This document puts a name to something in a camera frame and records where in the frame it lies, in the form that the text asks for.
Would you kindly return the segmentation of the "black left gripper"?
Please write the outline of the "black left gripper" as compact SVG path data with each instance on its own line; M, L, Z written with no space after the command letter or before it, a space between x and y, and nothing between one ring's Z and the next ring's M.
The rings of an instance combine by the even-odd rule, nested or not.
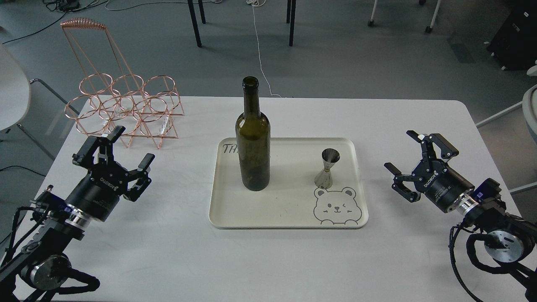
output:
M90 135L72 156L75 166L90 169L65 203L98 221L106 221L122 194L126 200L135 202L151 183L149 172L154 154L147 153L136 170L127 171L115 162L113 144L125 130L124 126L116 126L109 134ZM136 183L127 188L127 183L134 180Z

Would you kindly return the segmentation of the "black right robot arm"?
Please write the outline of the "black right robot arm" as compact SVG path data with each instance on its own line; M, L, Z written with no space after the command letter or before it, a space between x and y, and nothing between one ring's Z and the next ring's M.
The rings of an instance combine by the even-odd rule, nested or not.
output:
M475 187L448 165L459 154L441 134L420 135L407 131L420 144L422 158L410 174L402 174L391 162L384 166L393 174L392 189L411 203L425 195L444 213L458 211L462 222L449 231L449 256L454 275L476 302L479 298L468 289L455 262L455 243L461 231L469 233L466 251L473 266L490 274L508 274L526 290L525 297L535 302L536 270L521 264L536 247L534 223L506 212L499 183L491 178Z

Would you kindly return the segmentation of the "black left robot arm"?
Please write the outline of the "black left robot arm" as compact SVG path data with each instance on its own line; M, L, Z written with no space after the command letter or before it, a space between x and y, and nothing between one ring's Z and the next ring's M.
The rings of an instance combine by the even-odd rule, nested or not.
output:
M88 136L72 163L87 174L67 199L46 188L14 216L11 239L1 264L1 300L16 302L16 278L33 288L27 302L50 302L56 294L82 294L100 286L97 277L73 269L64 253L71 240L81 240L92 220L106 221L120 197L136 201L151 183L148 153L134 170L123 168L113 155L114 143L125 127Z

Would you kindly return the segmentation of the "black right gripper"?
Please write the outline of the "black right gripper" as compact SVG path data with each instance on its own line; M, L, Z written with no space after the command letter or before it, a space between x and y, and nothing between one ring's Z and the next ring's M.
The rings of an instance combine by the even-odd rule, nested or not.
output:
M453 211L459 196L475 189L447 164L459 155L459 150L439 133L419 135L414 130L407 130L406 134L421 145L422 160L414 169L415 176L402 174L392 163L384 163L384 167L394 175L392 189L411 203L419 201L421 193L424 193L444 213ZM420 193L410 190L404 182L414 183Z

